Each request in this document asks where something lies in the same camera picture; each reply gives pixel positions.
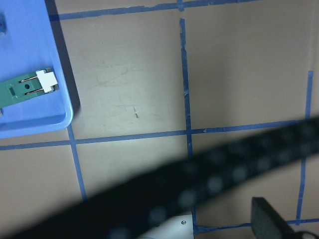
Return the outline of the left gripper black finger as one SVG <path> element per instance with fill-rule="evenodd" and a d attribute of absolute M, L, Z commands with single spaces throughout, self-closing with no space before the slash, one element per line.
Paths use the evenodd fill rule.
<path fill-rule="evenodd" d="M 293 239 L 295 232 L 265 198 L 251 201 L 251 229 L 257 239 Z"/>

